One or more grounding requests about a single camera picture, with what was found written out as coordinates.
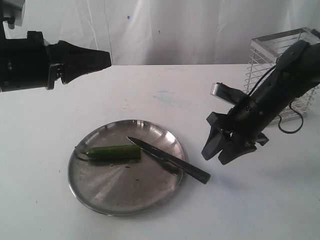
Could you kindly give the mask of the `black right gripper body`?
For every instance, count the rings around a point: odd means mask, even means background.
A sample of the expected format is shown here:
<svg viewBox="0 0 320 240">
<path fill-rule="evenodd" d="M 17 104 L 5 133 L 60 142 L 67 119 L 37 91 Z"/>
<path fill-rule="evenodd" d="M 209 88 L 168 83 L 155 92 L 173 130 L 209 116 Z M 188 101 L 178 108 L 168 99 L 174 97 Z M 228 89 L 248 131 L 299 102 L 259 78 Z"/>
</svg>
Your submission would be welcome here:
<svg viewBox="0 0 320 240">
<path fill-rule="evenodd" d="M 225 130 L 226 142 L 240 136 L 247 142 L 264 146 L 268 137 L 263 130 L 269 124 L 269 100 L 265 97 L 243 97 L 227 114 L 212 112 L 207 117 L 211 127 Z"/>
</svg>

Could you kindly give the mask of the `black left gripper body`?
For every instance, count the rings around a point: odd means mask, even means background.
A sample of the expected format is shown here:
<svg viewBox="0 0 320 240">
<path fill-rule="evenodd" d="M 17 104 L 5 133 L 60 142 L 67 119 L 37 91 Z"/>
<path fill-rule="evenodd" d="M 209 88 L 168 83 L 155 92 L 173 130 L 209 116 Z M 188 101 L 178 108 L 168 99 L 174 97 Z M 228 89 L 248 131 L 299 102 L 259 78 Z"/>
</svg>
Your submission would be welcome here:
<svg viewBox="0 0 320 240">
<path fill-rule="evenodd" d="M 0 91 L 34 88 L 52 90 L 61 79 L 62 48 L 59 41 L 46 44 L 40 31 L 29 31 L 26 38 L 7 39 L 0 34 Z"/>
</svg>

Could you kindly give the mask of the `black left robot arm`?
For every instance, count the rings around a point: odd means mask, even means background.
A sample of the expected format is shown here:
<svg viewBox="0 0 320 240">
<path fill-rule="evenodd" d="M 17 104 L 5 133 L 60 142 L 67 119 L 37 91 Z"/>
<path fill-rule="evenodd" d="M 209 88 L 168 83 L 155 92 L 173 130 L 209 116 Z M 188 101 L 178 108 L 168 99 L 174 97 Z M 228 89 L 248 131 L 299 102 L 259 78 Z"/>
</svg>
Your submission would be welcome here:
<svg viewBox="0 0 320 240">
<path fill-rule="evenodd" d="M 57 79 L 68 84 L 74 79 L 111 67 L 110 53 L 59 40 L 46 44 L 40 31 L 26 38 L 7 39 L 0 28 L 0 90 L 34 88 L 52 90 Z"/>
</svg>

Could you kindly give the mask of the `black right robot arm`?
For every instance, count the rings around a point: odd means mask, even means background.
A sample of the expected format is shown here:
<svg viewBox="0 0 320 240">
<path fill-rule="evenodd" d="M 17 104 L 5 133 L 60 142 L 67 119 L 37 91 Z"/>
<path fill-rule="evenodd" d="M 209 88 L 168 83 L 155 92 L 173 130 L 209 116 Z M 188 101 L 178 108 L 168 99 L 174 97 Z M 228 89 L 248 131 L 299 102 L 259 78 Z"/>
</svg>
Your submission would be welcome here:
<svg viewBox="0 0 320 240">
<path fill-rule="evenodd" d="M 233 105 L 227 114 L 212 112 L 208 139 L 201 151 L 205 160 L 218 156 L 226 165 L 256 151 L 269 139 L 263 130 L 281 111 L 320 83 L 320 45 L 299 40 L 291 45 L 250 93 L 223 83 L 213 84 L 213 96 Z"/>
</svg>

